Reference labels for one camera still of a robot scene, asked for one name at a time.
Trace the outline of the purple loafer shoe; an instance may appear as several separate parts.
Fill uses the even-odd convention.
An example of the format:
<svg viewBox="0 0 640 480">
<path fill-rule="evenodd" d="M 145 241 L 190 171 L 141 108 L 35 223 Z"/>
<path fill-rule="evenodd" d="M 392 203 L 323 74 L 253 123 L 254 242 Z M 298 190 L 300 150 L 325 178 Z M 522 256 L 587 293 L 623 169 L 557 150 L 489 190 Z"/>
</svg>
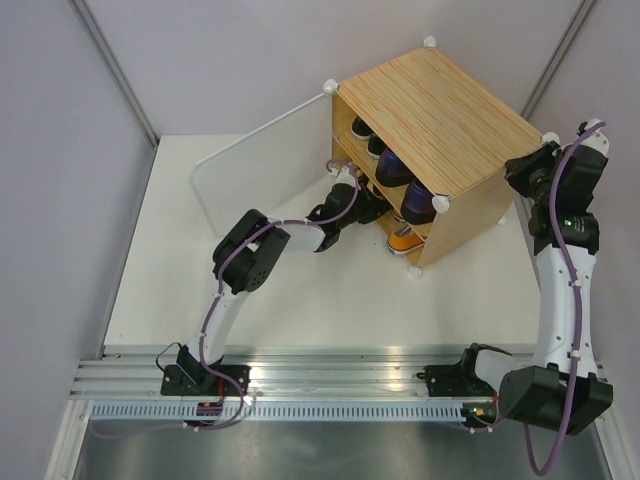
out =
<svg viewBox="0 0 640 480">
<path fill-rule="evenodd" d="M 407 187 L 401 204 L 401 215 L 411 225 L 431 223 L 436 217 L 433 194 L 415 178 Z"/>
<path fill-rule="evenodd" d="M 375 178 L 382 186 L 395 188 L 409 184 L 414 174 L 392 150 L 386 148 L 378 160 Z"/>
</svg>

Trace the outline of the orange canvas sneaker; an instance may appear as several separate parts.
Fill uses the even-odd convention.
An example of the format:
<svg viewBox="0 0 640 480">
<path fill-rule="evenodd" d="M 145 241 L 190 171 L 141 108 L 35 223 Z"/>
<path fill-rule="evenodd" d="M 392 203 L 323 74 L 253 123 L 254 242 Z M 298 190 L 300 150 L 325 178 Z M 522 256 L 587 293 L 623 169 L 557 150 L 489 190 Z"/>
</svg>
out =
<svg viewBox="0 0 640 480">
<path fill-rule="evenodd" d="M 394 255 L 407 255 L 423 247 L 425 239 L 409 225 L 393 231 L 387 239 L 387 248 Z"/>
<path fill-rule="evenodd" d="M 397 209 L 393 209 L 392 210 L 392 215 L 394 217 L 394 219 L 399 222 L 399 223 L 405 223 L 406 220 L 404 219 L 404 217 L 402 216 L 401 212 Z"/>
</svg>

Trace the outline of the black canvas sneaker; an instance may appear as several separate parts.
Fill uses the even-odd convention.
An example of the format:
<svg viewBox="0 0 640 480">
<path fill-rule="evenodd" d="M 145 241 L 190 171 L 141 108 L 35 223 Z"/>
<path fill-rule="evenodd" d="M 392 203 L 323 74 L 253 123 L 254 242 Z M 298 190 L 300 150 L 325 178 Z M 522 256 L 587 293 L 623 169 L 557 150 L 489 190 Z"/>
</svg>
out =
<svg viewBox="0 0 640 480">
<path fill-rule="evenodd" d="M 384 143 L 384 141 L 376 134 L 372 134 L 367 143 L 368 155 L 371 158 L 378 160 L 382 155 L 382 153 L 385 151 L 385 149 L 386 149 L 386 144 Z"/>
<path fill-rule="evenodd" d="M 357 116 L 351 124 L 351 133 L 360 141 L 368 141 L 373 130 L 360 116 Z"/>
</svg>

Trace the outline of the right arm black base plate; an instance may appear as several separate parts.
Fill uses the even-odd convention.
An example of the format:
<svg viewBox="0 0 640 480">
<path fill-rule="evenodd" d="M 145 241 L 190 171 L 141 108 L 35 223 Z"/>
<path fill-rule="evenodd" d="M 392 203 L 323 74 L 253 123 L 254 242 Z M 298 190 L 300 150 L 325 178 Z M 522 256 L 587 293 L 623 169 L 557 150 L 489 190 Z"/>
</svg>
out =
<svg viewBox="0 0 640 480">
<path fill-rule="evenodd" d="M 459 365 L 428 365 L 416 373 L 433 398 L 493 397 L 495 390 Z"/>
</svg>

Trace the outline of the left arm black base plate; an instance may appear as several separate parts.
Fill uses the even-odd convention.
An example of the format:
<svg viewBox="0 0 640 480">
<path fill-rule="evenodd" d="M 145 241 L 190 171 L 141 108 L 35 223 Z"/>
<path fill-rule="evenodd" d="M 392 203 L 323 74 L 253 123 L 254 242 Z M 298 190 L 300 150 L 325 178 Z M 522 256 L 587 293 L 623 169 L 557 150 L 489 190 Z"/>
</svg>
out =
<svg viewBox="0 0 640 480">
<path fill-rule="evenodd" d="M 247 392 L 250 382 L 251 368 L 248 365 L 220 365 L 214 364 L 214 369 L 233 379 L 242 390 Z M 160 394 L 163 396 L 182 397 L 238 397 L 238 389 L 231 381 L 199 367 L 194 372 L 185 372 L 179 365 L 169 365 L 165 368 Z"/>
</svg>

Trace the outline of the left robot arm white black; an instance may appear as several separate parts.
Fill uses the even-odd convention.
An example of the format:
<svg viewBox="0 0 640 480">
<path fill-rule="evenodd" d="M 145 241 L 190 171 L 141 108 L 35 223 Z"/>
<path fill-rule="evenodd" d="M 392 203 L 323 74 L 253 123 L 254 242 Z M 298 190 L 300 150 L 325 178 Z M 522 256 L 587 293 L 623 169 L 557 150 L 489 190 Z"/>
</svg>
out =
<svg viewBox="0 0 640 480">
<path fill-rule="evenodd" d="M 387 200 L 361 182 L 338 182 L 302 219 L 275 220 L 256 209 L 247 211 L 213 252 L 218 286 L 212 304 L 197 336 L 180 347 L 167 384 L 182 395 L 207 395 L 218 380 L 231 382 L 220 367 L 231 327 L 248 295 L 266 282 L 281 255 L 324 252 L 343 229 L 371 223 L 390 209 Z"/>
</svg>

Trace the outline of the white translucent cabinet door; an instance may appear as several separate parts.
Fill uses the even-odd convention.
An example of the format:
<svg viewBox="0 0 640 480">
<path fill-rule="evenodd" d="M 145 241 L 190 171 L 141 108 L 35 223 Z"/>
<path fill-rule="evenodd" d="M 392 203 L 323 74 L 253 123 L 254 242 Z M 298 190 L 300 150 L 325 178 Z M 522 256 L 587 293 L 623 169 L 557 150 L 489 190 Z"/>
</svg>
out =
<svg viewBox="0 0 640 480">
<path fill-rule="evenodd" d="M 299 105 L 200 161 L 190 182 L 216 237 L 249 209 L 272 213 L 326 172 L 332 151 L 332 100 Z"/>
</svg>

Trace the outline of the wooden two-shelf shoe cabinet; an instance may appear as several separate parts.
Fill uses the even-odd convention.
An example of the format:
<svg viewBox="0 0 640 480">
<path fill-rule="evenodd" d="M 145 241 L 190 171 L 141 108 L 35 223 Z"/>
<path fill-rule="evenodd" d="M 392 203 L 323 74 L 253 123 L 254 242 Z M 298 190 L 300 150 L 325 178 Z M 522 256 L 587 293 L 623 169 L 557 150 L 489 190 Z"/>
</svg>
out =
<svg viewBox="0 0 640 480">
<path fill-rule="evenodd" d="M 367 144 L 350 131 L 361 118 L 435 196 L 432 222 L 412 230 L 424 243 L 407 255 L 420 270 L 496 225 L 515 201 L 506 161 L 525 156 L 542 134 L 442 53 L 422 47 L 341 83 L 328 81 L 333 153 L 353 161 L 398 209 L 406 187 L 375 178 Z"/>
</svg>

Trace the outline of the gold heeled shoe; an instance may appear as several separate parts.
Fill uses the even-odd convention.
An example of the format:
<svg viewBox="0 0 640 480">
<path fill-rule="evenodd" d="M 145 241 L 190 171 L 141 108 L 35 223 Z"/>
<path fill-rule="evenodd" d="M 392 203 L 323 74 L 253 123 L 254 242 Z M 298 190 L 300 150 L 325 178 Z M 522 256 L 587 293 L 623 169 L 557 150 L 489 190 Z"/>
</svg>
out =
<svg viewBox="0 0 640 480">
<path fill-rule="evenodd" d="M 380 190 L 373 184 L 373 183 L 368 183 L 367 184 L 367 190 L 369 191 L 369 193 L 381 200 L 384 200 L 384 195 L 380 192 Z"/>
</svg>

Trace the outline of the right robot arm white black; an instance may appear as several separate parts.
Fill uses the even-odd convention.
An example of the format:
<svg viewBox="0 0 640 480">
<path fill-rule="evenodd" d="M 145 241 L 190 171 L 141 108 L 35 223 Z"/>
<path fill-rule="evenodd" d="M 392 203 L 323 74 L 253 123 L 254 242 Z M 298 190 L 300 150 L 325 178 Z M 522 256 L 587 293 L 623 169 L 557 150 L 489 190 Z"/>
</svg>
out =
<svg viewBox="0 0 640 480">
<path fill-rule="evenodd" d="M 505 164 L 509 186 L 533 202 L 528 228 L 541 294 L 533 363 L 519 368 L 506 351 L 474 343 L 456 371 L 463 392 L 497 393 L 498 418 L 575 436 L 612 404 L 612 385 L 597 378 L 590 328 L 600 230 L 588 207 L 607 154 L 595 140 L 548 142 Z"/>
</svg>

